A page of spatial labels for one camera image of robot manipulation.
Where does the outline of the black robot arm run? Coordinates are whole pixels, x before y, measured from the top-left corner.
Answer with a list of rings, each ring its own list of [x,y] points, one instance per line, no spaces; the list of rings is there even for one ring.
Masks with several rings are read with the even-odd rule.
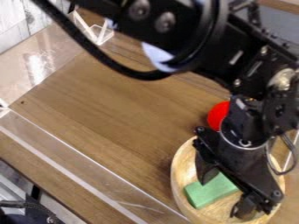
[[[273,140],[299,130],[299,56],[259,20],[257,0],[74,0],[118,32],[142,41],[151,72],[118,64],[86,39],[79,44],[115,71],[140,80],[194,72],[231,93],[218,129],[194,140],[199,181],[225,174],[242,191],[233,216],[271,213],[285,194],[271,165]]]

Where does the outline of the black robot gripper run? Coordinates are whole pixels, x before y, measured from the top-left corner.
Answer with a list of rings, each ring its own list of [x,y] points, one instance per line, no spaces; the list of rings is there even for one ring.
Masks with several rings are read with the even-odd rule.
[[[245,147],[227,139],[222,132],[202,126],[195,133],[193,146],[201,184],[205,186],[222,173],[242,191],[230,217],[250,221],[257,212],[271,214],[285,193],[269,168],[266,144]]]

